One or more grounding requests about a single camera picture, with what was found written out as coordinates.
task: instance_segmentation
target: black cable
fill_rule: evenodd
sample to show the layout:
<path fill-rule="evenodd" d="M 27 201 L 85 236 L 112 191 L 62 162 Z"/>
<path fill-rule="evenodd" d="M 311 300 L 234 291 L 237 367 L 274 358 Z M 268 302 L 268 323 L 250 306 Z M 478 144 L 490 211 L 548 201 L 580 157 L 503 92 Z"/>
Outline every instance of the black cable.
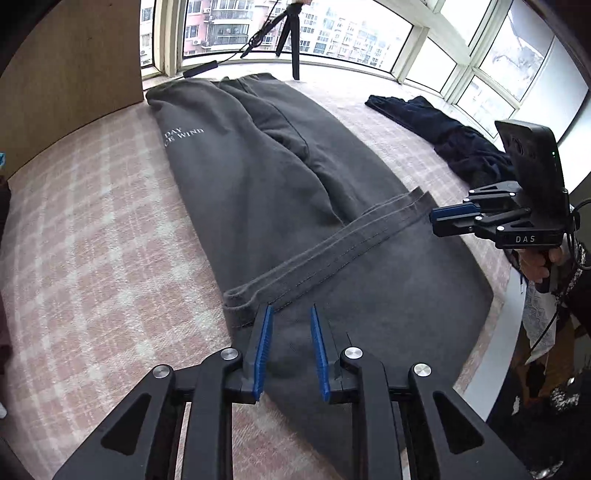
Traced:
<path fill-rule="evenodd" d="M 534 346 L 532 348 L 530 348 L 530 354 L 528 355 L 527 358 L 531 357 L 531 354 L 534 352 L 535 347 L 537 347 L 540 344 L 540 342 L 542 341 L 542 338 L 544 338 L 546 336 L 546 333 L 548 333 L 548 330 L 550 330 L 550 327 L 552 327 L 552 324 L 556 320 L 557 316 L 558 316 L 558 307 L 556 308 L 556 313 L 552 317 L 552 320 L 550 320 L 549 324 L 546 326 L 546 328 L 542 332 L 542 335 L 540 335 L 540 337 L 535 341 Z"/>
<path fill-rule="evenodd" d="M 569 246 L 570 256 L 572 257 L 575 266 L 578 269 L 583 270 L 583 271 L 591 270 L 591 265 L 581 265 L 581 262 L 580 262 L 581 259 L 580 259 L 580 257 L 582 256 L 583 250 L 580 249 L 579 252 L 576 252 L 575 251 L 577 245 L 576 245 L 576 239 L 574 237 L 574 232 L 577 229 L 577 222 L 578 222 L 578 218 L 579 218 L 579 210 L 581 208 L 583 208 L 584 206 L 589 205 L 590 203 L 591 203 L 591 199 L 583 200 L 581 203 L 579 203 L 573 209 L 573 211 L 571 213 L 572 226 L 571 226 L 570 232 L 568 232 L 566 234 L 566 241 L 567 241 L 567 244 Z"/>

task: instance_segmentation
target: tripod leg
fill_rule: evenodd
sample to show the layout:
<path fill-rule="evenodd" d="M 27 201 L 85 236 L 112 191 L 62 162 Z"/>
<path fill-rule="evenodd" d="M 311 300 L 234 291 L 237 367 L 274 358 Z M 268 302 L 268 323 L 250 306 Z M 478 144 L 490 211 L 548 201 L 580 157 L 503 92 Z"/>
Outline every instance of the tripod leg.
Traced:
<path fill-rule="evenodd" d="M 294 80 L 300 79 L 300 17 L 291 15 L 291 71 Z"/>
<path fill-rule="evenodd" d="M 279 42 L 277 43 L 277 48 L 275 49 L 275 55 L 281 55 L 283 51 L 283 47 L 285 46 L 285 42 L 287 41 L 287 36 L 290 33 L 290 17 L 285 19 L 285 25 L 283 25 L 283 30 L 281 30 L 281 35 L 279 36 Z"/>

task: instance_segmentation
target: das logo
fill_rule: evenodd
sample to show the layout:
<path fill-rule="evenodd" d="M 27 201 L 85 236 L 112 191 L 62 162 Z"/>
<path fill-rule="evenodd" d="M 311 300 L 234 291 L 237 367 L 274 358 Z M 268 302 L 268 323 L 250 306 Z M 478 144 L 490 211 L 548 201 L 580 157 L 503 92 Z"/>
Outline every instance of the das logo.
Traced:
<path fill-rule="evenodd" d="M 532 244 L 535 242 L 535 235 L 530 236 L 516 236 L 515 243 L 516 244 Z"/>

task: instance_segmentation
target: hand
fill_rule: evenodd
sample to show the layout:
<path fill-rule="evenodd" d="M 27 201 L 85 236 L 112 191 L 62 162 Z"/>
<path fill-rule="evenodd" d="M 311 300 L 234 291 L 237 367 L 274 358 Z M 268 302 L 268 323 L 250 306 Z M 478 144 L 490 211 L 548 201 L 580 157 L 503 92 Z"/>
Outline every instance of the hand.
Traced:
<path fill-rule="evenodd" d="M 518 250 L 521 259 L 521 271 L 528 280 L 535 283 L 542 283 L 543 279 L 550 276 L 550 272 L 544 266 L 546 258 L 544 255 L 532 249 Z M 548 252 L 548 257 L 552 263 L 561 264 L 564 260 L 564 252 L 560 247 L 553 248 Z"/>

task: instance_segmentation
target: white lettering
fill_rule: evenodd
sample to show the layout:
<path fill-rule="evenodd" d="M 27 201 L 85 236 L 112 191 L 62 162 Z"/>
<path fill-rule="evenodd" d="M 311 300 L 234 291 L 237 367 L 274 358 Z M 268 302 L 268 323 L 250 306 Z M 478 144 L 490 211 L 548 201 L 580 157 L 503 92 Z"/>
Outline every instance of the white lettering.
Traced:
<path fill-rule="evenodd" d="M 193 128 L 188 132 L 183 132 L 182 127 L 173 128 L 172 130 L 164 134 L 164 147 L 168 147 L 171 144 L 171 142 L 175 140 L 175 136 L 179 138 L 187 138 L 196 134 L 202 134 L 204 132 L 205 130 L 201 128 Z"/>

